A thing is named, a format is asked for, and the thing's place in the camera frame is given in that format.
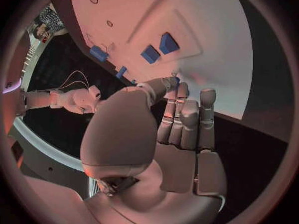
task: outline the person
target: person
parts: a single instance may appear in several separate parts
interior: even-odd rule
[[[37,26],[32,34],[39,40],[44,37],[49,38],[51,34],[62,35],[67,33],[63,22],[52,4],[47,5],[43,11],[41,11],[39,16],[35,19],[35,23],[37,23]]]

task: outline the purple light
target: purple light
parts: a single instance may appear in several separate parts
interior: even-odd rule
[[[4,88],[3,90],[3,94],[6,94],[8,92],[12,92],[14,90],[16,90],[17,88],[20,87],[21,85],[21,82],[22,82],[22,79],[20,78],[18,82],[14,83],[12,86],[8,87],[8,88]]]

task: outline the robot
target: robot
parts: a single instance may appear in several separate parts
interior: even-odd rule
[[[150,107],[167,94],[157,127]],[[188,100],[179,78],[126,87],[107,100],[91,86],[23,94],[24,110],[50,106],[94,113],[80,158],[100,189],[84,200],[100,223],[211,223],[222,209],[226,176],[214,147],[214,89]]]

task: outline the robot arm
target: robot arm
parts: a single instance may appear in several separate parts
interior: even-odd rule
[[[50,92],[27,92],[25,96],[25,110],[51,107],[64,107],[74,113],[95,113],[101,103],[101,93],[96,86],[89,89],[71,90],[66,93],[58,90]]]

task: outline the blue block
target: blue block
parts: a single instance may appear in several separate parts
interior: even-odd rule
[[[125,66],[123,66],[121,69],[120,69],[120,71],[115,75],[118,79],[120,79],[122,76],[123,76],[123,74],[124,74],[124,72],[126,72],[126,70],[127,70],[127,68],[125,67]]]
[[[93,46],[92,48],[90,48],[89,53],[92,54],[101,62],[106,61],[107,57],[109,56],[107,52],[102,51],[101,48],[98,46]]]
[[[179,49],[178,44],[169,33],[165,33],[160,42],[160,50],[164,55]]]
[[[154,63],[159,57],[160,54],[153,48],[152,45],[149,45],[141,55],[150,63]]]

